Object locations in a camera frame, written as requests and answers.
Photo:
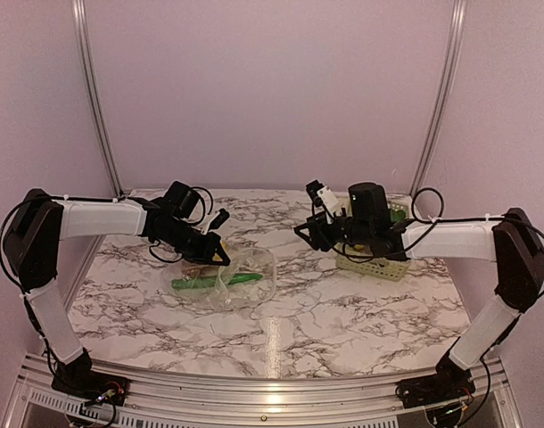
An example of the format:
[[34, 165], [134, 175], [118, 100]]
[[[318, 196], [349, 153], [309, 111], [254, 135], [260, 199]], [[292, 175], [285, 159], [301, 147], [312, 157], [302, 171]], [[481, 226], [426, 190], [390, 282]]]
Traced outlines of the green fake cucumber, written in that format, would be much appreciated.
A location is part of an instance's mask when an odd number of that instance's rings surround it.
[[224, 286], [234, 285], [234, 284], [243, 284], [249, 283], [252, 281], [259, 281], [263, 278], [262, 274], [257, 273], [237, 273], [232, 276], [219, 277], [219, 276], [208, 276], [208, 277], [197, 277], [192, 279], [173, 279], [171, 281], [171, 288], [173, 290], [192, 290], [192, 289], [205, 289], [213, 288], [218, 284]]

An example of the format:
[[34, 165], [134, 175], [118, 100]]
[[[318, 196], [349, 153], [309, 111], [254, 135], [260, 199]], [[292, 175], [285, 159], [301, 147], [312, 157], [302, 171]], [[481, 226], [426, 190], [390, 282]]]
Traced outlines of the polka dot zip top bag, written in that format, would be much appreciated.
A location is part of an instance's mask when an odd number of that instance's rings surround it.
[[232, 246], [227, 254], [227, 266], [186, 261], [167, 266], [161, 271], [161, 285], [180, 301], [216, 311], [254, 308], [274, 297], [277, 262], [271, 251]]

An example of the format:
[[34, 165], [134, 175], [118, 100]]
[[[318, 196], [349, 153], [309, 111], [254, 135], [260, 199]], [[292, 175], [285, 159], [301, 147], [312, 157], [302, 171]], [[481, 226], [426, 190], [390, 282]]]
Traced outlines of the yellow fake fruit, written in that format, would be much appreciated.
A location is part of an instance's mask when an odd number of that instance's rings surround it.
[[212, 258], [213, 261], [224, 261], [226, 259], [228, 259], [228, 256], [225, 251], [216, 251]]

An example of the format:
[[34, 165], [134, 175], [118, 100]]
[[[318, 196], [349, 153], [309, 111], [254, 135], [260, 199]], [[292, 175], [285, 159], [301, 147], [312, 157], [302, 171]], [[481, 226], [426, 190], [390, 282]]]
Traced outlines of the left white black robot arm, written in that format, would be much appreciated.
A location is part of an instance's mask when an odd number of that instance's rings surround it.
[[9, 212], [0, 228], [0, 266], [20, 289], [29, 321], [55, 360], [59, 386], [90, 397], [100, 385], [58, 290], [60, 243], [87, 236], [139, 236], [151, 245], [167, 244], [189, 263], [227, 266], [230, 258], [217, 231], [228, 212], [206, 206], [200, 219], [190, 219], [205, 203], [202, 191], [176, 181], [162, 197], [146, 200], [58, 196], [33, 188]]

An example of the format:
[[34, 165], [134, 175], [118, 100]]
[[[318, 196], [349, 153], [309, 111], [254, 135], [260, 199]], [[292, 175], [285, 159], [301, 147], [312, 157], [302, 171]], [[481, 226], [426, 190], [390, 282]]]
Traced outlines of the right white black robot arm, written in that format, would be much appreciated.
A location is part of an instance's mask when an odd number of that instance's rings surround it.
[[311, 213], [294, 232], [316, 251], [334, 251], [356, 264], [379, 259], [407, 262], [443, 259], [457, 268], [478, 268], [492, 281], [483, 306], [441, 357], [431, 375], [403, 380], [403, 399], [447, 399], [471, 386], [470, 371], [501, 344], [544, 295], [544, 233], [521, 208], [503, 214], [396, 219], [384, 188], [351, 185], [342, 204], [327, 185], [307, 184]]

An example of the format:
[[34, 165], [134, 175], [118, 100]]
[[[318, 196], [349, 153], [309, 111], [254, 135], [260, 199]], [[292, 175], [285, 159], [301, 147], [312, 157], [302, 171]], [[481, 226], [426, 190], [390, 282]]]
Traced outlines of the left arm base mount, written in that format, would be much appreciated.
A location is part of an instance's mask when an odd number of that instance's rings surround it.
[[96, 402], [99, 396], [105, 392], [113, 390], [114, 394], [108, 399], [109, 403], [121, 407], [126, 399], [128, 392], [129, 379], [113, 374], [104, 374], [91, 372], [88, 378], [63, 381], [57, 376], [53, 378], [52, 388], [55, 391], [63, 392], [75, 397], [85, 399], [86, 401]]

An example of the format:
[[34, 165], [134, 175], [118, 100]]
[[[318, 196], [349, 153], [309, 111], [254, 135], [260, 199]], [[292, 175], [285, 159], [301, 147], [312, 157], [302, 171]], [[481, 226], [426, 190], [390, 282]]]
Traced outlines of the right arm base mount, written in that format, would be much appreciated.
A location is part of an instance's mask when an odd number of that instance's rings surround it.
[[469, 397], [475, 391], [475, 385], [469, 378], [464, 378], [459, 383], [449, 380], [443, 382], [434, 374], [399, 381], [395, 395], [404, 408], [413, 408]]

